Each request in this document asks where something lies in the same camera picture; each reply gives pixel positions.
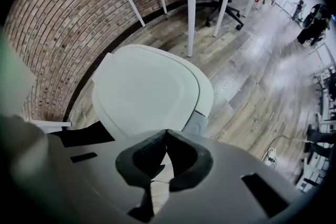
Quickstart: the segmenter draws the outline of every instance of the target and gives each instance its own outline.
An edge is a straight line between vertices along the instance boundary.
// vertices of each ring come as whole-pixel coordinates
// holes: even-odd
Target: black border
[[[174,10],[176,8],[179,8],[183,5],[186,5],[188,3],[187,0],[179,0],[172,4],[167,5],[167,12],[170,12],[171,10]],[[160,17],[161,15],[164,15],[163,9],[159,9],[155,12],[152,12],[151,14],[148,14],[147,16],[143,17],[143,21],[145,24],[151,22],[152,20]],[[98,68],[102,60],[104,59],[105,55],[108,52],[112,52],[115,48],[117,48],[124,40],[126,40],[130,35],[134,34],[137,30],[139,30],[142,27],[140,21],[137,21],[133,25],[131,25],[129,28],[127,28],[124,32],[122,32],[114,41],[111,42],[110,45],[108,45],[104,51],[93,61],[93,63],[89,66],[88,70],[85,72],[83,77],[80,79],[79,83],[77,84],[74,93],[72,94],[70,101],[68,103],[67,109],[65,111],[63,122],[68,121],[70,112],[72,108],[74,107],[75,101],[77,100],[81,90],[84,88],[88,80],[91,78],[95,70]]]

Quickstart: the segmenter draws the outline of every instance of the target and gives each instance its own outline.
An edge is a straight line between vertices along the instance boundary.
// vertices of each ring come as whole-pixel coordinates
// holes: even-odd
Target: black pants
[[[311,24],[306,29],[303,29],[301,33],[298,35],[297,39],[301,44],[304,44],[306,40],[309,40],[311,38],[318,38],[322,31],[325,29],[325,23],[324,22],[315,22]]]
[[[322,133],[316,130],[311,130],[307,135],[307,140],[316,143],[329,143],[334,144],[336,142],[336,133]],[[332,148],[325,148],[316,144],[311,144],[311,150],[317,154],[329,158]]]
[[[296,8],[292,20],[295,22],[296,18],[298,17],[299,13],[301,12],[301,8]]]

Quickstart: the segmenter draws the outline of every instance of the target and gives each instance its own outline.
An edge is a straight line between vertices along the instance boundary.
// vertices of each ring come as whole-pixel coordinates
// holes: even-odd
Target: caster wheel
[[[205,22],[205,26],[206,26],[206,27],[211,27],[211,26],[212,26],[212,22],[210,22],[209,20],[207,20],[207,21]]]

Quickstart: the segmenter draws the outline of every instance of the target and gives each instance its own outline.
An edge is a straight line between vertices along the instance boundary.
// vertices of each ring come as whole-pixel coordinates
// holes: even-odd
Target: person
[[[303,150],[304,153],[308,152],[315,152],[320,156],[329,158],[333,147],[323,147],[317,145],[316,143],[329,143],[335,144],[336,143],[336,133],[322,133],[317,130],[314,130],[311,127],[311,124],[308,125],[307,130],[307,141],[312,143],[306,143],[305,148]]]
[[[299,2],[294,2],[293,4],[297,5],[296,6],[296,10],[292,16],[292,20],[293,22],[295,22],[295,20],[297,19],[298,15],[300,14],[300,12],[302,11],[302,6],[304,4],[303,0],[299,0]]]
[[[304,44],[307,40],[313,39],[311,46],[313,46],[322,32],[330,29],[331,14],[325,4],[316,4],[310,14],[305,18],[303,26],[305,27],[297,37],[297,40]]]

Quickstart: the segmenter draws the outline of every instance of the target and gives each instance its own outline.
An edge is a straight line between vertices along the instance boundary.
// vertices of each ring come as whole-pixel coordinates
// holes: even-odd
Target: brick wall
[[[178,0],[165,0],[166,5]],[[159,0],[134,0],[142,16]],[[37,76],[23,115],[62,120],[78,82],[118,35],[137,21],[127,0],[15,0],[4,30]]]

